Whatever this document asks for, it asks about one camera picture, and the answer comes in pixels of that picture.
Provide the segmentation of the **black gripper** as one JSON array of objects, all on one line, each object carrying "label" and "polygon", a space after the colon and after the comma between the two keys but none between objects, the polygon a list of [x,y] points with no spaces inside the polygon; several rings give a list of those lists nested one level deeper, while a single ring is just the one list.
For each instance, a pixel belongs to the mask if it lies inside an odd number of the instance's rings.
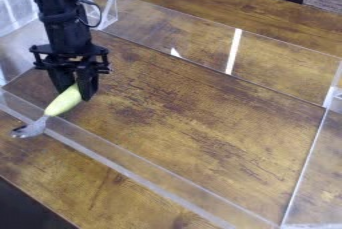
[{"label": "black gripper", "polygon": [[74,73],[68,70],[75,70],[79,64],[86,64],[95,67],[84,68],[76,71],[78,87],[84,101],[90,101],[99,87],[99,74],[108,74],[108,49],[95,44],[88,45],[78,53],[56,53],[52,51],[51,45],[33,45],[29,52],[35,56],[35,68],[48,70],[48,75],[54,86],[59,93],[63,93],[75,83]]}]

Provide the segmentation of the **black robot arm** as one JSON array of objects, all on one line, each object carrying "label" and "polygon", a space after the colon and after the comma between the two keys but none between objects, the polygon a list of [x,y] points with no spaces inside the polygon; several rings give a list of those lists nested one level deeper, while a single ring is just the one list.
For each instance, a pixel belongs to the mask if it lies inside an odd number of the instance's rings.
[{"label": "black robot arm", "polygon": [[99,75],[110,73],[108,49],[92,43],[91,28],[83,4],[90,0],[33,0],[44,24],[48,44],[33,45],[35,68],[46,70],[59,93],[72,85],[88,101],[99,88]]}]

